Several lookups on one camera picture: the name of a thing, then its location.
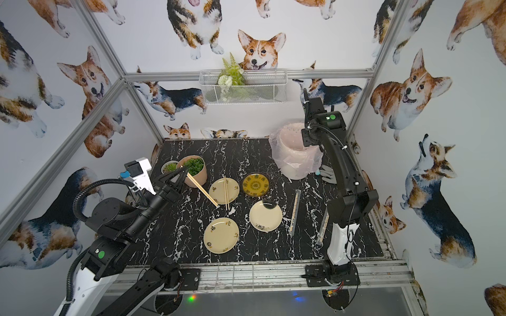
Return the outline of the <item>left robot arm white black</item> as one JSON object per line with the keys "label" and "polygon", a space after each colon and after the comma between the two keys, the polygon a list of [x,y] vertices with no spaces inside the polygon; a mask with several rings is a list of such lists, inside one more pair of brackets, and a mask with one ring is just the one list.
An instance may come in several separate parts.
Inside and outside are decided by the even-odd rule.
{"label": "left robot arm white black", "polygon": [[[126,257],[141,234],[162,211],[182,196],[188,169],[180,167],[150,180],[150,163],[146,159],[125,164],[116,179],[96,181],[82,189],[72,204],[74,215],[98,238],[74,260],[66,280],[66,295],[56,315],[91,315],[108,288],[125,270]],[[121,184],[140,196],[129,205],[117,198],[107,198],[87,217],[79,211],[85,194],[106,184]]]}

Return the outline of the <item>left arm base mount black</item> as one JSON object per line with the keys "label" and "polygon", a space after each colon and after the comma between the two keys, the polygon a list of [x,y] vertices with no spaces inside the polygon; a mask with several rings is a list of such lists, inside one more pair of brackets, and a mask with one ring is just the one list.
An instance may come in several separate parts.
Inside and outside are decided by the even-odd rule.
{"label": "left arm base mount black", "polygon": [[200,284],[201,269],[173,269],[164,274],[155,286],[164,291],[195,291]]}

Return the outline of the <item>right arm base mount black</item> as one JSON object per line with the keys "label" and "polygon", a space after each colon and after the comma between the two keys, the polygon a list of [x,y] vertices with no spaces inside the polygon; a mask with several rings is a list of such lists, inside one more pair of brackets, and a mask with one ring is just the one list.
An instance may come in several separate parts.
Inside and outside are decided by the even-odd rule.
{"label": "right arm base mount black", "polygon": [[331,287],[339,286],[341,283],[345,286],[361,284],[358,269],[351,262],[344,265],[332,265],[325,261],[321,265],[306,265],[301,277],[306,280],[308,287]]}

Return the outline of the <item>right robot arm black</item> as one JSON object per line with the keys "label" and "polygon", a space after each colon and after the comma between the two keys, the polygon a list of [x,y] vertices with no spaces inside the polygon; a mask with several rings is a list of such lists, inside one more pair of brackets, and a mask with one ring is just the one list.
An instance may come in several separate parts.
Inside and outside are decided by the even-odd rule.
{"label": "right robot arm black", "polygon": [[322,147],[336,177],[338,197],[327,204],[329,222],[333,224],[328,265],[336,270],[350,266],[354,235],[362,218],[378,201],[378,192],[366,184],[345,142],[347,130],[342,114],[327,112],[323,101],[309,97],[307,90],[303,90],[303,109],[303,145]]}

